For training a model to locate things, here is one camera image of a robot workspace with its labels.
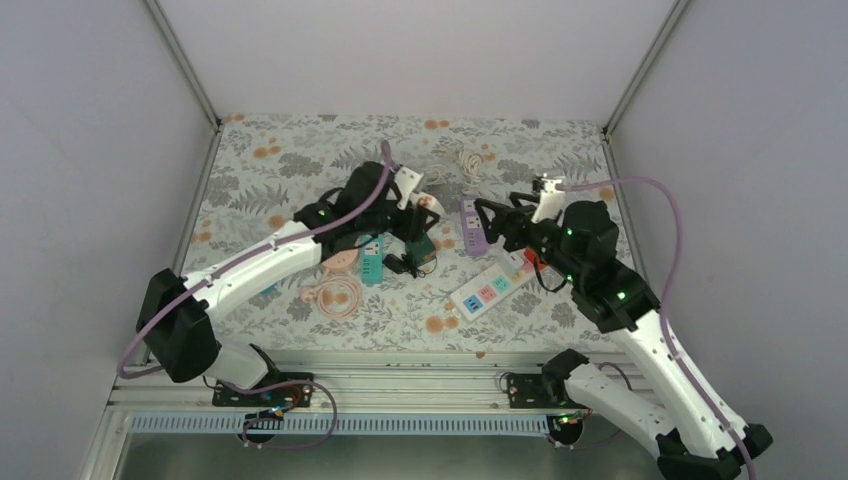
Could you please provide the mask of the red cube socket adapter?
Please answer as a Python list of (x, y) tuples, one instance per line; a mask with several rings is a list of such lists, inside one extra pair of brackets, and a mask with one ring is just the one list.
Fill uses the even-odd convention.
[(531, 266), (537, 266), (540, 270), (546, 267), (546, 264), (539, 259), (538, 255), (532, 249), (525, 249), (523, 255)]

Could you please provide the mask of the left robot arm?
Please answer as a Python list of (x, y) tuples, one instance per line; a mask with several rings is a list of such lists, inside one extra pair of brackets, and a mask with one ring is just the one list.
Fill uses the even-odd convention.
[(421, 176), (388, 160), (365, 162), (344, 186), (302, 207), (267, 238), (210, 267), (180, 276), (166, 268), (149, 281), (126, 349), (145, 345), (171, 381), (212, 377), (263, 405), (278, 391), (268, 356), (217, 339), (213, 323), (273, 283), (354, 249), (370, 236), (421, 239), (445, 215)]

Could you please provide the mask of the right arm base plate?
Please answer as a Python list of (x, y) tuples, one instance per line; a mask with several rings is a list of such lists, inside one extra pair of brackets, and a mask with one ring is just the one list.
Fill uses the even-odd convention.
[(499, 377), (498, 385), (511, 409), (588, 409), (565, 396), (549, 393), (541, 374), (505, 372)]

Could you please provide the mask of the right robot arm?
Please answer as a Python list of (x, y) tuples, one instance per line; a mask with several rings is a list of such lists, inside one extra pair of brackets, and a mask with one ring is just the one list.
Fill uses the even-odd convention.
[(640, 443), (666, 479), (734, 479), (774, 442), (709, 385), (661, 315), (646, 281), (617, 257), (618, 225), (602, 201), (576, 201), (536, 220), (538, 196), (509, 204), (477, 199), (486, 239), (530, 249), (560, 274), (578, 311), (633, 362), (659, 398), (646, 401), (567, 349), (542, 367), (541, 391), (555, 407), (572, 402), (605, 417)]

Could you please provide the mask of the white cube socket adapter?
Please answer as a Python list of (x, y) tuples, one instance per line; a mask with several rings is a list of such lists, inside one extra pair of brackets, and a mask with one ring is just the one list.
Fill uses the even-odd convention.
[(435, 196), (427, 192), (413, 192), (410, 199), (416, 206), (423, 207), (439, 217), (446, 215), (446, 210), (442, 203)]

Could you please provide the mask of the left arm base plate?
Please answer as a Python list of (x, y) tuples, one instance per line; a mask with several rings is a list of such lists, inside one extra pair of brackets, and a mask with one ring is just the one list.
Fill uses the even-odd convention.
[[(269, 385), (290, 382), (293, 380), (313, 381), (315, 375), (310, 372), (282, 372), (269, 373), (254, 389)], [(313, 387), (311, 385), (292, 385), (287, 388), (275, 388), (274, 390), (261, 393), (245, 395), (238, 393), (222, 384), (220, 381), (211, 383), (206, 377), (203, 378), (204, 385), (213, 390), (212, 404), (216, 407), (244, 407), (255, 409), (290, 409), (294, 407), (308, 407), (311, 401)]]

